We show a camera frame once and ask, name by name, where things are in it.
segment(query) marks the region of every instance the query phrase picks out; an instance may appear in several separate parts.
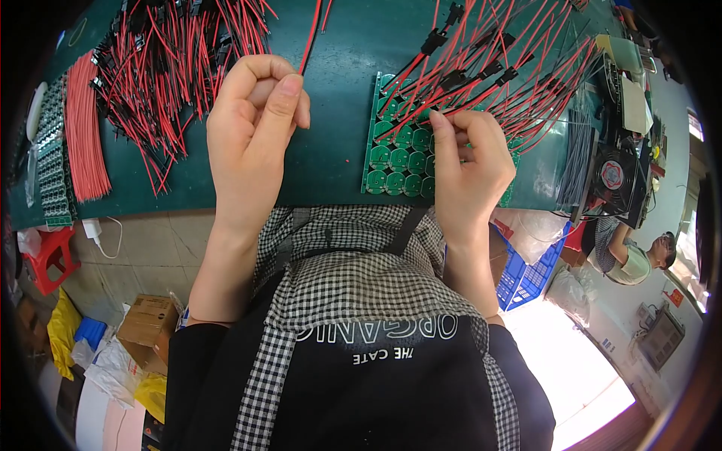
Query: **hand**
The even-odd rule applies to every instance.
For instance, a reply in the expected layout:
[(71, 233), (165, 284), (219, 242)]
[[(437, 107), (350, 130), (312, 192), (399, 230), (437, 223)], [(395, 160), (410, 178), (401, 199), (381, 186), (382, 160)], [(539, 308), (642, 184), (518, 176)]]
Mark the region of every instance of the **hand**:
[(431, 111), (429, 119), (435, 138), (436, 217), (450, 247), (472, 245), (488, 230), (492, 211), (514, 179), (514, 161), (489, 113), (462, 111), (446, 118)]
[(273, 55), (238, 60), (206, 123), (214, 228), (255, 242), (278, 198), (296, 126), (310, 128), (310, 99), (293, 66)]

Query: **stack of circuit boards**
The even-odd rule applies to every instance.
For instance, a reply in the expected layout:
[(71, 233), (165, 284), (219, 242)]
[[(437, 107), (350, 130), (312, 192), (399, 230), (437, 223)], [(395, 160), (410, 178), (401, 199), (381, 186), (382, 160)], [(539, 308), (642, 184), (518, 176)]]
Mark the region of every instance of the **stack of circuit boards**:
[[(434, 199), (433, 132), (431, 125), (420, 125), (427, 121), (428, 114), (419, 114), (416, 121), (401, 128), (395, 138), (393, 135), (378, 138), (398, 123), (394, 118), (396, 113), (408, 107), (408, 97), (397, 95), (389, 101), (381, 92), (392, 79), (391, 74), (381, 75), (379, 72), (376, 75), (361, 192), (391, 196), (404, 194), (408, 197), (421, 195)], [(411, 105), (410, 111), (414, 108), (415, 105)], [(515, 145), (517, 143), (509, 143), (512, 148)], [(519, 155), (512, 154), (515, 166), (518, 166), (519, 158)], [(508, 206), (513, 186), (514, 182), (502, 196), (499, 206)]]
[(72, 226), (73, 219), (77, 218), (64, 139), (63, 89), (62, 76), (48, 86), (40, 106), (40, 123), (35, 137), (38, 146), (36, 179), (48, 227)]

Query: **concrete floor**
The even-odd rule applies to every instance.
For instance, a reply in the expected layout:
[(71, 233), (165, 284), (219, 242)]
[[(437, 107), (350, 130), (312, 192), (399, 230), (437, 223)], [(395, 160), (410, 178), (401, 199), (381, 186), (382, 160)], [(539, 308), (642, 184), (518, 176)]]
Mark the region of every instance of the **concrete floor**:
[[(119, 324), (122, 304), (132, 304), (141, 293), (169, 296), (173, 292), (187, 305), (213, 218), (214, 210), (118, 218), (123, 223), (123, 242), (113, 260), (100, 253), (77, 222), (71, 251), (81, 266), (65, 280), (63, 288), (83, 316), (109, 325)], [(100, 223), (103, 250), (115, 255), (120, 227), (107, 218)], [(26, 275), (21, 277), (20, 286), (37, 301), (38, 316), (47, 322), (58, 290), (44, 297)]]

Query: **blue plastic crate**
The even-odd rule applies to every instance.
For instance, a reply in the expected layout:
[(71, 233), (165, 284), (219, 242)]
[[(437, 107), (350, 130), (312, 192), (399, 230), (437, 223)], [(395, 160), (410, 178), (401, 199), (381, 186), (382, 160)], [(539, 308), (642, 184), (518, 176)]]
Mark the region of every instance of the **blue plastic crate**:
[(520, 305), (536, 299), (542, 292), (544, 285), (552, 275), (554, 265), (557, 264), (559, 255), (562, 253), (564, 243), (569, 233), (570, 222), (564, 226), (563, 238), (543, 254), (534, 265), (527, 265), (524, 259), (516, 253), (514, 248), (506, 239), (509, 258), (506, 260), (506, 267), (497, 286), (497, 298), (502, 310), (512, 310)]
[(88, 340), (90, 348), (95, 351), (107, 327), (105, 323), (85, 317), (80, 321), (80, 327), (78, 327), (78, 330), (75, 332), (73, 339), (75, 341), (81, 341), (85, 338)]

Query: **white charger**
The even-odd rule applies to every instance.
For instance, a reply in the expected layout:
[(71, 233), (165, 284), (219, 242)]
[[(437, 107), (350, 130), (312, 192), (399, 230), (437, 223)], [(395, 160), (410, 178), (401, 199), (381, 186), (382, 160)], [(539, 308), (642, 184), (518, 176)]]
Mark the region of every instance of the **white charger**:
[(100, 249), (100, 253), (103, 254), (103, 257), (112, 260), (114, 258), (117, 258), (118, 255), (120, 255), (121, 253), (121, 243), (123, 242), (123, 225), (115, 218), (111, 218), (110, 216), (108, 216), (108, 219), (112, 219), (113, 221), (117, 222), (119, 226), (121, 226), (121, 236), (118, 238), (118, 249), (113, 257), (108, 256), (103, 250), (103, 246), (100, 244), (100, 234), (103, 233), (103, 229), (100, 227), (100, 221), (98, 220), (98, 218), (83, 219), (83, 228), (85, 229), (85, 236), (88, 238), (88, 240), (95, 241), (95, 244), (97, 248)]

